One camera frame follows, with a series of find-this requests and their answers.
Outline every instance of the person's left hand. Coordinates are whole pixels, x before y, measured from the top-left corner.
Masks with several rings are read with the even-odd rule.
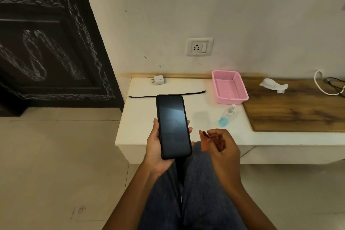
[[[157,119],[153,120],[153,128],[147,139],[146,144],[146,157],[144,162],[153,169],[158,176],[161,176],[165,171],[169,169],[171,164],[175,159],[162,159],[162,149],[160,147],[159,135],[158,135],[159,123]]]

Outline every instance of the transparent bottle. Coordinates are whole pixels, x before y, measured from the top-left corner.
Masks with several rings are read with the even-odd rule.
[[[228,122],[229,119],[231,118],[231,116],[234,115],[234,110],[235,110],[236,105],[232,104],[231,107],[229,107],[228,109],[224,110],[224,113],[222,114],[222,117],[219,119],[218,123],[221,127],[225,127]]]

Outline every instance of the basket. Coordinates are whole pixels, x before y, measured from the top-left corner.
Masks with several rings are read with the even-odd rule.
[[[236,71],[212,71],[213,91],[217,104],[240,105],[248,100],[246,87]]]

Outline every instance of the forearm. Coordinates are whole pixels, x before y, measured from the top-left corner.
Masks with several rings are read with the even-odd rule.
[[[248,230],[277,230],[243,186],[225,190],[235,204]]]
[[[158,175],[144,162],[110,215],[103,230],[137,229],[146,201]]]

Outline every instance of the person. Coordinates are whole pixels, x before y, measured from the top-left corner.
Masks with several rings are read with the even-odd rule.
[[[144,161],[103,230],[276,230],[242,185],[240,151],[227,130],[207,131],[226,141],[222,152],[212,140],[209,153],[193,144],[183,164],[182,188],[176,162],[162,159],[158,128],[154,119]]]

